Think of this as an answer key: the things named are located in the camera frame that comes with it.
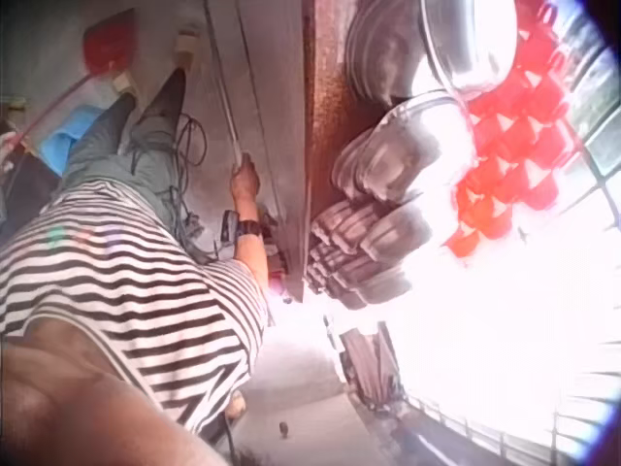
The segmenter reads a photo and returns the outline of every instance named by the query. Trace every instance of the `wristwatch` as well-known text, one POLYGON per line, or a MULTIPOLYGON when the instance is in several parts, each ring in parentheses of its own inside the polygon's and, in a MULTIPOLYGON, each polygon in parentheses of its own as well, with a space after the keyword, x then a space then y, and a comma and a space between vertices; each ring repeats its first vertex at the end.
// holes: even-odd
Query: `wristwatch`
POLYGON ((244 220, 238 222, 236 237, 239 238, 244 235, 255 235, 261 238, 261 225, 259 222, 254 220, 244 220))

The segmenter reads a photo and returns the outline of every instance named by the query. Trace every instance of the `stacked metal bowls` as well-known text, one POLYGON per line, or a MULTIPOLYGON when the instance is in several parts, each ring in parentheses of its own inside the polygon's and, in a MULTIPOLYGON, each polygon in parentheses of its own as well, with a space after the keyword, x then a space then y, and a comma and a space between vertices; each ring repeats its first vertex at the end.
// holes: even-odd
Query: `stacked metal bowls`
POLYGON ((476 156, 464 100, 505 79, 516 41, 512 0, 376 0, 359 12, 347 78, 387 113, 335 161, 346 200, 311 225, 313 289, 351 310, 413 289, 412 269, 457 229, 453 186, 476 156))
POLYGON ((352 22, 346 73, 386 108, 437 89, 471 100, 505 80, 516 46, 513 0, 375 0, 352 22))

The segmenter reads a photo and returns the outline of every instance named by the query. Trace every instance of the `floor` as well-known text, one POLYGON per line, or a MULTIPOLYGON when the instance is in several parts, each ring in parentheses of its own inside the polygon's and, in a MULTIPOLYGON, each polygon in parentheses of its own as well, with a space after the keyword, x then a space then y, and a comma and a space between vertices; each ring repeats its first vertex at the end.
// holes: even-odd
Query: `floor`
MULTIPOLYGON (((307 202, 301 1, 210 0, 209 5, 241 146, 252 154, 262 181, 259 201, 281 226, 280 246, 287 254, 293 294, 300 299, 307 202)), ((14 117, 14 123, 23 127, 85 73, 84 29, 128 8, 137 13, 138 49, 130 72, 142 106, 173 69, 179 30, 190 28, 200 35, 183 110, 205 127, 209 154, 191 173, 186 202, 206 227, 199 246, 211 250, 213 240, 219 238, 223 211, 233 207, 228 183, 234 155, 217 92, 202 0, 3 2, 2 93, 26 97, 26 112, 14 117)), ((107 108, 115 98, 110 80, 88 83, 32 133, 30 145, 36 148, 78 105, 107 108)))

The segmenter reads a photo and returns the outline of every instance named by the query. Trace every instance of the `striped shirt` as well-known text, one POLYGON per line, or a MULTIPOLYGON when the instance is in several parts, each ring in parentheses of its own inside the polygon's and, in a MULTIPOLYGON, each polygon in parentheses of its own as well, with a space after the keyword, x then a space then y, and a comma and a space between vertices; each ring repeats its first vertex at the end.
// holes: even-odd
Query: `striped shirt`
POLYGON ((242 262, 197 265, 137 192, 96 181, 63 193, 0 251, 0 336, 40 317, 80 328, 198 432, 249 378, 267 303, 242 262))

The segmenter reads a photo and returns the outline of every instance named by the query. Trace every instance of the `hand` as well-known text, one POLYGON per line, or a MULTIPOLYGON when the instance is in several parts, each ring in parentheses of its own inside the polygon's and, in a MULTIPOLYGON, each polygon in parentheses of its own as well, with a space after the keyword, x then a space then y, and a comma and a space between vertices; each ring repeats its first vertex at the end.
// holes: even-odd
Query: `hand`
POLYGON ((14 144, 15 137, 16 133, 13 131, 0 136, 0 164, 2 164, 5 157, 13 152, 13 149, 16 147, 14 144))
POLYGON ((231 195, 233 200, 236 202, 246 199, 254 201, 260 186, 261 183, 250 155, 244 153, 242 166, 237 169, 234 168, 233 176, 231 177, 231 195))

